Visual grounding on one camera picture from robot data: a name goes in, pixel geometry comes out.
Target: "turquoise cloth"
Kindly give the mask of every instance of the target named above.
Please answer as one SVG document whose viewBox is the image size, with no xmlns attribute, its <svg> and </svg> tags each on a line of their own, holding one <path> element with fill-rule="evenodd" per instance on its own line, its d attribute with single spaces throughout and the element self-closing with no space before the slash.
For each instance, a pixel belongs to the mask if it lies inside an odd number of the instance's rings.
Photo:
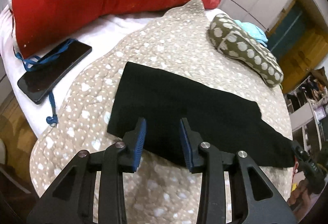
<svg viewBox="0 0 328 224">
<path fill-rule="evenodd" d="M 252 24 L 250 22 L 241 22 L 239 20 L 235 20 L 235 22 L 242 29 L 244 29 L 251 37 L 253 37 L 257 42 L 267 47 L 266 43 L 268 42 L 268 38 L 266 38 L 265 33 L 260 28 L 258 28 L 255 24 Z"/>
</svg>

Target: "green polka dot pillow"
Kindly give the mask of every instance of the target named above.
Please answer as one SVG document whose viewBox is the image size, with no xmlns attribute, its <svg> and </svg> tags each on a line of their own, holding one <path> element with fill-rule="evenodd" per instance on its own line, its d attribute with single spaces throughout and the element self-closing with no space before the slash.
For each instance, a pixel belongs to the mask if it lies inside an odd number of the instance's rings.
<svg viewBox="0 0 328 224">
<path fill-rule="evenodd" d="M 228 15 L 218 14 L 214 17 L 209 37 L 218 51 L 245 62 L 269 87 L 275 87 L 283 81 L 283 72 L 272 53 L 255 41 Z"/>
</svg>

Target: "phone strap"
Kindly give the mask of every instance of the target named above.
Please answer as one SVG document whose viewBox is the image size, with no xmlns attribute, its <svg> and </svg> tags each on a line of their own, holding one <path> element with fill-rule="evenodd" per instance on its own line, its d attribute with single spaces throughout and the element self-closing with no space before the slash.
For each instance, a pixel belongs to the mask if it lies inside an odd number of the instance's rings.
<svg viewBox="0 0 328 224">
<path fill-rule="evenodd" d="M 41 57 L 39 57 L 37 55 L 31 56 L 30 58 L 23 59 L 21 53 L 19 53 L 19 52 L 16 53 L 14 48 L 13 48 L 13 51 L 14 51 L 15 57 L 22 61 L 25 70 L 27 72 L 31 72 L 31 71 L 37 70 L 38 65 L 46 64 L 46 63 L 52 62 L 55 59 L 57 59 L 60 56 L 60 54 L 63 53 L 64 51 L 66 51 L 68 49 L 68 46 L 71 43 L 73 43 L 75 40 L 76 39 L 71 39 L 71 38 L 68 39 L 66 41 L 66 43 L 62 47 L 60 47 L 60 49 L 56 53 L 52 54 L 51 56 L 49 56 L 49 57 L 47 57 L 43 60 L 40 60 Z M 57 113 L 56 113 L 55 97 L 54 97 L 54 93 L 53 93 L 52 90 L 49 92 L 49 101 L 50 101 L 50 105 L 51 105 L 51 109 L 52 109 L 52 117 L 48 116 L 46 118 L 46 122 L 51 127 L 56 127 L 57 123 L 58 123 L 58 116 L 57 116 Z"/>
</svg>

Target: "black smartphone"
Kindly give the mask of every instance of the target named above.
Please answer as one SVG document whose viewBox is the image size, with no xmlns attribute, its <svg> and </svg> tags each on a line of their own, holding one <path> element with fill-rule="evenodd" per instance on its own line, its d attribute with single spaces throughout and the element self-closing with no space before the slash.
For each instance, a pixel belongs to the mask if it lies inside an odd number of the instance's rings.
<svg viewBox="0 0 328 224">
<path fill-rule="evenodd" d="M 67 40 L 45 54 L 39 62 L 57 53 L 66 42 Z M 33 71 L 25 72 L 17 85 L 30 100 L 39 105 L 56 84 L 91 51 L 91 46 L 75 40 L 55 60 L 33 65 Z"/>
</svg>

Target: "metal screw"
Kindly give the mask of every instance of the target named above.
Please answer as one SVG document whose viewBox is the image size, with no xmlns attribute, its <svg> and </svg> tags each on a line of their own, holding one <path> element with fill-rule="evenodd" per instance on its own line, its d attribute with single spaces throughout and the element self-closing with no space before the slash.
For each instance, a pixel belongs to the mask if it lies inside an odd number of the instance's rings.
<svg viewBox="0 0 328 224">
<path fill-rule="evenodd" d="M 85 157 L 85 156 L 87 156 L 88 153 L 89 152 L 87 150 L 81 150 L 81 151 L 79 151 L 78 156 L 79 157 Z"/>
<path fill-rule="evenodd" d="M 208 142 L 202 142 L 201 144 L 200 144 L 200 146 L 202 147 L 202 148 L 210 148 L 210 143 L 208 143 Z"/>
<path fill-rule="evenodd" d="M 125 147 L 125 143 L 124 143 L 124 142 L 117 142 L 117 143 L 115 144 L 115 146 L 116 146 L 117 148 L 123 148 L 123 147 Z"/>
<path fill-rule="evenodd" d="M 246 153 L 245 151 L 239 151 L 239 152 L 238 152 L 238 155 L 239 155 L 240 157 L 247 157 L 247 153 Z"/>
</svg>

